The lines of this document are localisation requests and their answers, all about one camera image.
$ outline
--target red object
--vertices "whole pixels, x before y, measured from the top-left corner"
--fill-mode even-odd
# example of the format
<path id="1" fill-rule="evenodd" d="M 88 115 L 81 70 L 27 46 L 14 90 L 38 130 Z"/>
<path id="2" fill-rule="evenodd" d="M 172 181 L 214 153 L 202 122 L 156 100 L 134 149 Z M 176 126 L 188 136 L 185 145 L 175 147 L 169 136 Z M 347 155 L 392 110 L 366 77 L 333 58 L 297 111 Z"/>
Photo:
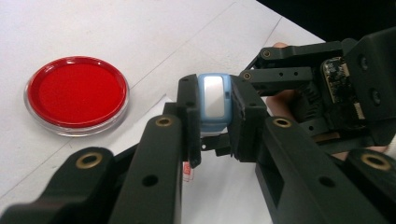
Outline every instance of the red object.
<path id="1" fill-rule="evenodd" d="M 68 57 L 42 67 L 27 86 L 27 98 L 44 121 L 65 128 L 101 124 L 122 109 L 128 84 L 111 64 Z"/>
<path id="2" fill-rule="evenodd" d="M 191 167 L 188 162 L 183 162 L 183 174 L 190 175 L 191 174 Z"/>

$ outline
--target brass insert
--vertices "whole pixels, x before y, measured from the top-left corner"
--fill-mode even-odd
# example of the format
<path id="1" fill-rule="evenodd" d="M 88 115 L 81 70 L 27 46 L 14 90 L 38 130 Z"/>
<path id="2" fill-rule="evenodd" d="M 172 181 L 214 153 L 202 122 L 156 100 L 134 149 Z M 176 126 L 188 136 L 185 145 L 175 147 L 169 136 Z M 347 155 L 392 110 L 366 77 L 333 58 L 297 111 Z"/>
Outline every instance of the brass insert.
<path id="1" fill-rule="evenodd" d="M 384 157 L 376 154 L 363 154 L 361 160 L 367 165 L 382 171 L 388 171 L 392 168 L 391 164 Z"/>
<path id="2" fill-rule="evenodd" d="M 281 128 L 291 127 L 291 122 L 287 119 L 274 119 L 273 123 Z"/>
<path id="3" fill-rule="evenodd" d="M 82 155 L 76 161 L 76 166 L 78 169 L 90 169 L 102 161 L 102 154 L 98 152 L 88 152 Z"/>
<path id="4" fill-rule="evenodd" d="M 265 58 L 268 58 L 269 56 L 271 56 L 271 52 L 270 52 L 269 50 L 265 50 L 265 51 L 262 53 L 262 55 L 263 55 Z"/>
<path id="5" fill-rule="evenodd" d="M 251 74 L 245 73 L 244 74 L 244 79 L 249 80 L 251 78 Z"/>
<path id="6" fill-rule="evenodd" d="M 155 120 L 155 124 L 160 127 L 168 127 L 172 125 L 172 120 L 167 118 L 167 117 L 161 117 L 157 120 Z"/>

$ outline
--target white surface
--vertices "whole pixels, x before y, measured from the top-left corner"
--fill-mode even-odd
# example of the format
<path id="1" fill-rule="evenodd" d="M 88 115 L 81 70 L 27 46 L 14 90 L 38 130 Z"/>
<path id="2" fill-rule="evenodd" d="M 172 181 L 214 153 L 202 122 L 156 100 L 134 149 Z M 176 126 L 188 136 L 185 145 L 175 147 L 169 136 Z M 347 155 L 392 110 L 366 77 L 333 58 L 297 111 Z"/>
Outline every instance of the white surface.
<path id="1" fill-rule="evenodd" d="M 0 213 L 35 199 L 51 175 L 84 147 L 119 153 L 140 137 L 137 123 L 164 95 L 176 100 L 189 74 L 239 74 L 263 46 L 320 40 L 253 0 L 2 1 L 0 3 Z M 84 55 L 117 67 L 131 106 L 115 130 L 71 138 L 30 117 L 22 96 L 41 66 Z M 204 153 L 184 185 L 183 223 L 269 223 L 254 165 Z"/>
<path id="2" fill-rule="evenodd" d="M 224 117 L 224 85 L 222 77 L 204 77 L 205 115 Z"/>

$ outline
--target circuit board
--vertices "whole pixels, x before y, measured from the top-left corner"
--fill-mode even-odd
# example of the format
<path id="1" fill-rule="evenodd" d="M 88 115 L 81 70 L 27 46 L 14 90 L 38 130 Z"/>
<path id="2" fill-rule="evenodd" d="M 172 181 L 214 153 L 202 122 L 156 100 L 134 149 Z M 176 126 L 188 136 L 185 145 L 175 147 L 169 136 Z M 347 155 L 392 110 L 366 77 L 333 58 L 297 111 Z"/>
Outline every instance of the circuit board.
<path id="1" fill-rule="evenodd" d="M 358 101 L 352 83 L 349 80 L 347 66 L 342 58 L 332 58 L 322 64 L 322 72 L 334 104 L 352 103 L 359 119 L 364 119 L 361 105 Z"/>

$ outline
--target red petri dish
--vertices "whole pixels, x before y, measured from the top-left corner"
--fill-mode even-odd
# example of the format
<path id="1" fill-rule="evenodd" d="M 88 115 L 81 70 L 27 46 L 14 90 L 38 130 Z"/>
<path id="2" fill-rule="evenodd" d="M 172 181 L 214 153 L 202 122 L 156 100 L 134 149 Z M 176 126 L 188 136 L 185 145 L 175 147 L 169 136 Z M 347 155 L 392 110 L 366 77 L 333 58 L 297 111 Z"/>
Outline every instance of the red petri dish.
<path id="1" fill-rule="evenodd" d="M 44 127 L 63 135 L 99 133 L 120 123 L 128 83 L 109 63 L 67 57 L 40 68 L 29 80 L 25 104 Z"/>

